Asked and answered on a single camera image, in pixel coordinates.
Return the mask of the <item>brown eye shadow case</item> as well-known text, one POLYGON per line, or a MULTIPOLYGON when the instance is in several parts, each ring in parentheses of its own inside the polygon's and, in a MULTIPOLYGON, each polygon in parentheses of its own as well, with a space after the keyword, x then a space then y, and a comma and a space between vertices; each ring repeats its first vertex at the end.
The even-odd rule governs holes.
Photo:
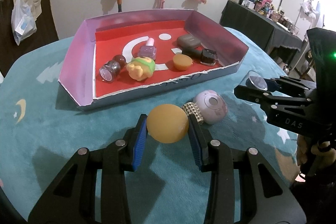
POLYGON ((201 46, 201 41, 191 34, 185 34, 177 38, 177 45, 182 48, 197 48, 201 46))

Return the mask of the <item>orange round cap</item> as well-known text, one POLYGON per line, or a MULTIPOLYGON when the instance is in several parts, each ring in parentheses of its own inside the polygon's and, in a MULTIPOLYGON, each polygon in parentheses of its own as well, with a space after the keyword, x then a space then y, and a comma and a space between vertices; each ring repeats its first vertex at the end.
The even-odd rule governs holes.
POLYGON ((173 65, 175 69, 179 71, 186 71, 191 65, 193 65, 193 60, 189 56, 179 53, 174 55, 173 65))
POLYGON ((146 127, 153 139, 160 143, 170 144, 186 136, 189 120, 180 107, 163 104, 151 110, 147 116, 146 127))

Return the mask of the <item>purple nail polish pink cap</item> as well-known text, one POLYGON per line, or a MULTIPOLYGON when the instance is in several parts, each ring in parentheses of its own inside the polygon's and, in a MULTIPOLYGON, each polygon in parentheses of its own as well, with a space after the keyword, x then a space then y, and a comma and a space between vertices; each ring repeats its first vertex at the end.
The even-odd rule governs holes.
POLYGON ((156 59, 157 49, 154 46, 154 39, 148 38, 145 45, 141 46, 137 56, 138 57, 149 57, 152 60, 156 59))

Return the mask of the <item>yellow green turtle toy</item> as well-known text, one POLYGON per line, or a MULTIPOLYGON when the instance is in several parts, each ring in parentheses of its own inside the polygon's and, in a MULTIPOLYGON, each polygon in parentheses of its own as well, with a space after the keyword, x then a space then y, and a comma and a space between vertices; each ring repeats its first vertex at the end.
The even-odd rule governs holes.
POLYGON ((155 71, 155 62, 150 57, 136 57, 126 65, 129 76, 136 81, 143 81, 152 77, 155 71))

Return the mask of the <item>dark cloth side table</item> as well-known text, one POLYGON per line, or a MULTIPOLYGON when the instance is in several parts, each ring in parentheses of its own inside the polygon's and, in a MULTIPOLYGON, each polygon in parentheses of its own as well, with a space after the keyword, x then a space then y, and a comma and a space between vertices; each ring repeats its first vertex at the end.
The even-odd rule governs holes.
POLYGON ((232 1, 224 7, 220 25, 241 32, 266 53, 280 47, 299 52, 302 47, 302 40, 297 36, 258 12, 232 1))

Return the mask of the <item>lilac flower-shaped compact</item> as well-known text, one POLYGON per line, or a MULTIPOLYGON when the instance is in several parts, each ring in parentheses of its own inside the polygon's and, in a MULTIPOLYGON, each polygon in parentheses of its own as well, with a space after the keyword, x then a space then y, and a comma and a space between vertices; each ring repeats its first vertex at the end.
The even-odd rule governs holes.
POLYGON ((204 90, 193 99, 207 124, 216 124, 228 113, 224 99, 214 90, 204 90))

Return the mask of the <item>black nail polish bottle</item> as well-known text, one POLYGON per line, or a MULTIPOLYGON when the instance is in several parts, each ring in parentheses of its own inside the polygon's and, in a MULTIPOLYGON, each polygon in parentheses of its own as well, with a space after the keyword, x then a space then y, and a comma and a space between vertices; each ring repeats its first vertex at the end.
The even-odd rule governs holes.
POLYGON ((203 65, 214 66, 217 63, 217 52, 203 48, 197 50, 194 48, 182 48, 182 54, 189 56, 192 59, 198 60, 203 65))

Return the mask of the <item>gold studded cylinder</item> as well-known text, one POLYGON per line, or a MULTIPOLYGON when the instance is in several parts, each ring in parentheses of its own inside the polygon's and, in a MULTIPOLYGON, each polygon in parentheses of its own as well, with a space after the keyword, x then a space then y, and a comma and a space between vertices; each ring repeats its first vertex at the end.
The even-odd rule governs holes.
POLYGON ((194 102, 187 102, 182 106, 182 110, 186 113, 186 115, 194 115, 197 122, 199 124, 203 124, 205 122, 201 111, 198 106, 194 102))

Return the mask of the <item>glitter jar dark red cap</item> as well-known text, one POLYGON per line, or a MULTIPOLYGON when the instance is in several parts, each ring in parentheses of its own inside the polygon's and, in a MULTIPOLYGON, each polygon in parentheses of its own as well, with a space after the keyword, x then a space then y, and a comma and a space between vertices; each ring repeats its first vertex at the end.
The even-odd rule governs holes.
POLYGON ((120 74, 120 71, 126 65, 126 58, 123 55, 116 55, 112 60, 105 63, 99 69, 100 77, 106 82, 113 82, 116 77, 120 74))

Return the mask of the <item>purple cardboard tray red bottom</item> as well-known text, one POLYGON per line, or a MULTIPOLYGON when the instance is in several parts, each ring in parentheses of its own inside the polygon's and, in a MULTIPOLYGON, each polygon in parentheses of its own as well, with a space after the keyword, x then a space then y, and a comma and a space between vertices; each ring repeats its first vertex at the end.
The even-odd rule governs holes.
POLYGON ((59 83, 82 110, 237 72, 248 46, 194 10, 120 12, 84 20, 59 83))

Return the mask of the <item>brown wooden door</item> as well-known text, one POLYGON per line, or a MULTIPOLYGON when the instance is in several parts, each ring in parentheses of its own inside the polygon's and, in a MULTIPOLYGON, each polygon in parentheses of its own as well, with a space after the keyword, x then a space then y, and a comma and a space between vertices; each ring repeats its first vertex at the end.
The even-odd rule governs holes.
POLYGON ((58 40, 50 0, 1 0, 1 74, 22 55, 58 40))

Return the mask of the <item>plastic bag on door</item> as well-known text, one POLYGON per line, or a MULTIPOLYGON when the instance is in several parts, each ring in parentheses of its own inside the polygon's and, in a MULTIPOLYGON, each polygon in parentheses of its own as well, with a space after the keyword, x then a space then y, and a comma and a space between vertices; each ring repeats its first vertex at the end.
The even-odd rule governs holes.
POLYGON ((15 1, 11 15, 11 27, 17 45, 37 31, 31 8, 24 0, 15 1))

